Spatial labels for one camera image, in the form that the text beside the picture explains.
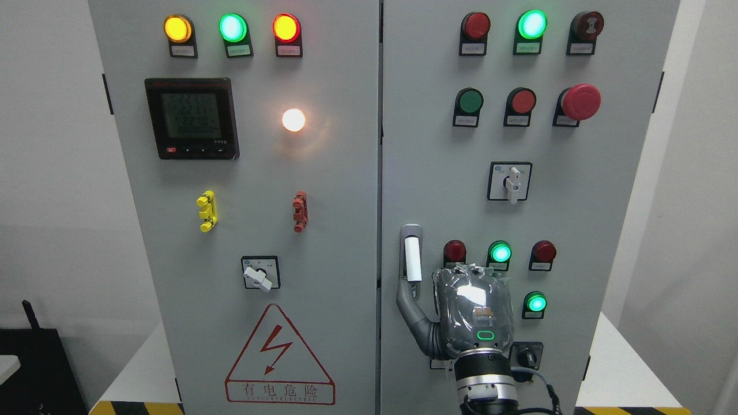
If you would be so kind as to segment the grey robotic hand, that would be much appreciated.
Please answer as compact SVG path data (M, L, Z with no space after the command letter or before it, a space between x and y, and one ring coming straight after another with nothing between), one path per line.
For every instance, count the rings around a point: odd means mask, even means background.
M452 360L469 350L507 353L514 341L509 279L490 267L456 263L434 271L438 322L417 305L409 282L398 282L396 305L421 352L433 360Z

